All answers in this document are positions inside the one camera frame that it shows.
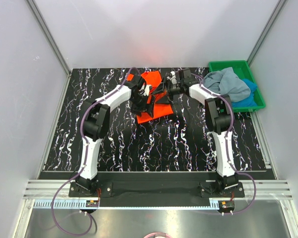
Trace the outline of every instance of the green tray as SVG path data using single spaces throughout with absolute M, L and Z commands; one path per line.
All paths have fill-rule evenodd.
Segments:
M 213 61 L 209 63 L 210 72 L 219 71 L 224 68 L 232 67 L 234 73 L 240 78 L 247 78 L 248 80 L 256 83 L 252 72 L 248 66 L 248 63 L 245 60 L 235 60 L 235 61 Z M 233 108 L 235 113 L 243 113 L 243 112 L 255 112 L 261 108 L 266 106 L 263 96 L 260 93 L 258 87 L 254 93 L 254 101 L 256 102 L 256 107 L 242 107 L 242 108 Z

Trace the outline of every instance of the gray wall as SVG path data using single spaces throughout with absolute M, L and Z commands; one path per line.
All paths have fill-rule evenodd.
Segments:
M 298 0 L 288 1 L 251 69 L 267 104 L 259 117 L 298 210 Z
M 278 0 L 36 0 L 70 67 L 245 60 Z
M 0 238 L 35 178 L 66 76 L 24 0 L 0 0 Z

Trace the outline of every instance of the orange cloth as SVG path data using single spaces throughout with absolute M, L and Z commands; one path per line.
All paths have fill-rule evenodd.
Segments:
M 147 82 L 147 85 L 152 86 L 152 89 L 150 90 L 151 93 L 159 86 L 159 84 L 162 81 L 159 71 L 145 72 L 141 76 L 142 76 L 142 78 L 145 79 L 145 81 Z M 131 81 L 132 78 L 133 78 L 133 75 L 129 74 L 127 77 L 127 80 Z M 166 92 L 156 94 L 154 102 L 158 101 L 165 94 L 166 94 Z M 144 123 L 144 122 L 147 122 L 147 121 L 150 121 L 153 119 L 157 119 L 157 118 L 160 118 L 160 117 L 163 117 L 166 115 L 170 115 L 170 114 L 173 114 L 171 105 L 154 103 L 153 118 L 151 118 L 148 113 L 141 113 L 141 116 L 137 116 L 137 121 L 139 124 L 141 124 L 141 123 Z

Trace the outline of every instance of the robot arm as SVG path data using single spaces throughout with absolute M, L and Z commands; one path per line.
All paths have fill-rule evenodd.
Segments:
M 132 102 L 131 111 L 137 115 L 146 112 L 153 115 L 154 96 L 151 96 L 148 102 L 150 85 L 140 75 L 134 75 L 131 81 L 125 82 L 123 86 L 118 85 L 113 91 L 112 96 L 103 96 L 95 101 L 85 100 L 82 104 L 81 111 L 84 113 L 95 102 L 101 101 L 86 116 L 83 123 L 83 133 L 87 142 L 83 140 L 82 158 L 79 170 L 82 173 L 76 178 L 76 184 L 91 191 L 93 179 L 97 175 L 97 164 L 99 147 L 106 136 L 110 127 L 110 113 L 121 103 L 130 100 Z
M 120 90 L 118 90 L 115 94 L 113 94 L 113 96 L 109 97 L 108 99 L 105 99 L 105 96 L 103 96 L 96 100 L 96 101 L 100 101 L 101 99 L 105 99 L 102 102 L 102 105 L 100 106 L 99 111 L 98 112 L 93 111 L 91 113 L 91 117 L 92 117 L 90 120 L 91 122 L 88 123 L 89 122 L 88 118 L 87 120 L 85 120 L 84 134 L 86 134 L 88 130 L 92 131 L 91 128 L 86 128 L 86 127 L 88 127 L 89 124 L 92 124 L 93 122 L 96 122 L 98 124 L 98 128 L 97 130 L 94 130 L 94 133 L 90 133 L 89 135 L 87 132 L 87 135 L 86 135 L 86 138 L 88 140 L 87 161 L 86 161 L 86 167 L 83 170 L 83 172 L 80 174 L 80 177 L 84 179 L 92 180 L 97 175 L 99 146 L 104 138 L 103 133 L 101 133 L 101 131 L 102 130 L 106 130 L 106 132 L 108 131 L 110 113 L 121 103 L 129 100 L 130 96 L 131 96 L 131 89 L 128 88 L 127 86 L 122 86 Z M 86 146 L 87 146 L 87 143 L 85 140 L 83 140 L 82 158 L 85 158 Z M 82 170 L 84 168 L 83 166 L 84 164 L 82 160 L 79 170 Z
M 227 135 L 228 138 L 225 138 L 225 133 L 230 124 L 230 113 L 225 103 L 214 96 L 214 94 L 209 93 L 203 85 L 200 86 L 195 77 L 191 75 L 189 69 L 172 72 L 163 78 L 163 82 L 151 95 L 149 95 L 149 91 L 150 85 L 147 85 L 141 76 L 135 75 L 132 81 L 127 81 L 113 96 L 107 99 L 105 96 L 97 99 L 98 101 L 105 98 L 105 101 L 93 108 L 83 122 L 83 132 L 89 144 L 88 151 L 86 151 L 86 142 L 83 141 L 82 158 L 85 157 L 87 152 L 87 161 L 85 165 L 83 161 L 81 162 L 80 170 L 83 168 L 84 170 L 77 177 L 76 184 L 87 190 L 91 190 L 92 180 L 97 175 L 99 147 L 102 139 L 109 130 L 110 112 L 121 103 L 130 100 L 133 103 L 131 112 L 137 115 L 147 112 L 153 117 L 154 95 L 166 92 L 165 96 L 156 103 L 169 104 L 173 100 L 173 95 L 185 93 L 205 105 L 206 124 L 214 137 L 218 156 L 217 189 L 218 191 L 222 191 L 237 186 L 237 174 L 232 169 L 227 158 L 227 156 L 231 158 L 230 161 L 234 166 L 231 146 L 232 132 L 229 132 Z M 222 95 L 222 97 L 230 103 L 228 95 Z M 85 101 L 82 111 L 86 111 L 85 109 L 92 103 Z M 228 155 L 226 153 L 225 140 L 228 141 Z

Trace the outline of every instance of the blue cloth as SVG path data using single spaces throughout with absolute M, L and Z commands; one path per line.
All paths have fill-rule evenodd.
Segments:
M 236 102 L 236 103 L 232 103 L 232 106 L 234 108 L 256 107 L 257 104 L 254 101 L 254 92 L 257 89 L 257 85 L 255 83 L 249 81 L 248 79 L 242 79 L 242 81 L 244 83 L 246 83 L 246 85 L 249 87 L 251 93 L 248 98 L 245 98 L 244 100 Z
M 203 85 L 215 93 L 228 94 L 232 102 L 239 102 L 251 93 L 249 87 L 238 78 L 232 67 L 208 73 Z

